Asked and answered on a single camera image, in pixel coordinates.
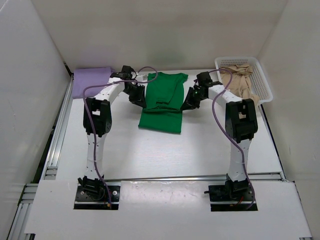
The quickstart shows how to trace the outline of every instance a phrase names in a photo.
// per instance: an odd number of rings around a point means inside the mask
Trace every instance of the beige cloth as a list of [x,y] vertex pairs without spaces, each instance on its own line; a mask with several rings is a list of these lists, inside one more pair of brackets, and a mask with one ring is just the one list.
[[[253,73],[252,66],[248,63],[242,65],[225,66],[223,69],[227,69],[232,72],[232,82],[228,89],[234,95],[243,99],[252,99],[254,105],[257,106],[260,100],[259,96],[252,93],[252,86],[250,75]],[[222,84],[226,86],[230,81],[230,74],[228,72],[220,72]]]

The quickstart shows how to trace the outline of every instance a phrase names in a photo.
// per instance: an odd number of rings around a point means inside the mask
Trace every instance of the purple cable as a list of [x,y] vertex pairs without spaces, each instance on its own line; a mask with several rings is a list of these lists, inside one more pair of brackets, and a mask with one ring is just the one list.
[[236,143],[236,141],[234,141],[228,134],[227,132],[224,130],[224,128],[222,127],[221,123],[219,122],[218,120],[218,117],[217,117],[217,114],[216,114],[216,110],[215,110],[215,102],[217,101],[218,97],[220,97],[221,95],[223,95],[229,85],[231,84],[232,82],[232,73],[227,70],[227,69],[214,69],[212,71],[210,71],[209,73],[212,73],[212,72],[218,72],[218,71],[225,71],[225,72],[228,72],[230,74],[230,80],[229,82],[227,83],[227,85],[224,87],[224,90],[222,92],[220,92],[217,96],[215,96],[215,98],[213,99],[213,102],[212,102],[212,113],[213,113],[213,117],[214,117],[214,120],[216,121],[216,124],[219,126],[220,130],[223,132],[223,134],[226,136],[227,139],[229,139],[229,141],[240,151],[241,153],[241,156],[242,156],[242,166],[243,166],[243,171],[244,171],[244,174],[245,174],[245,177],[246,179],[248,180],[248,183],[249,185],[251,186],[251,190],[252,190],[252,202],[249,204],[249,206],[246,208],[246,210],[248,210],[249,208],[252,207],[252,205],[255,203],[255,200],[256,200],[256,193],[255,193],[255,189],[254,189],[254,186],[252,186],[252,183],[249,179],[249,176],[248,176],[248,173],[247,173],[247,169],[246,169],[246,163],[245,163],[245,153],[244,151],[241,149],[241,147],[239,147],[239,145]]
[[97,168],[97,156],[96,156],[96,152],[97,152],[97,133],[96,133],[96,129],[95,129],[95,125],[94,125],[94,121],[91,117],[91,113],[90,113],[90,110],[89,110],[89,107],[88,107],[88,104],[87,104],[87,101],[86,101],[86,90],[88,89],[92,89],[92,88],[101,88],[101,87],[108,87],[108,86],[111,86],[113,84],[119,84],[119,83],[138,83],[138,84],[147,84],[147,83],[150,83],[150,82],[153,82],[154,80],[157,79],[158,77],[158,71],[155,70],[153,67],[151,66],[144,66],[142,67],[138,73],[141,72],[142,69],[146,69],[146,68],[149,68],[149,69],[152,69],[155,71],[155,77],[150,80],[150,81],[136,81],[136,80],[119,80],[119,81],[114,81],[112,83],[106,83],[106,84],[102,84],[102,85],[93,85],[93,86],[87,86],[85,89],[83,89],[82,91],[82,99],[83,99],[83,102],[84,102],[84,107],[85,107],[85,110],[87,112],[87,115],[88,115],[88,118],[89,118],[89,121],[90,121],[90,125],[91,125],[91,128],[92,128],[92,132],[93,132],[93,138],[94,138],[94,145],[93,145],[93,164],[94,164],[94,168],[95,168],[95,171],[96,171],[96,174],[98,175],[100,181],[104,184],[105,188],[106,188],[106,191],[108,193],[108,203],[110,204],[110,208],[111,208],[111,194],[110,194],[110,190],[109,190],[109,187],[106,183],[106,181],[104,180],[104,178],[101,176],[98,168]]

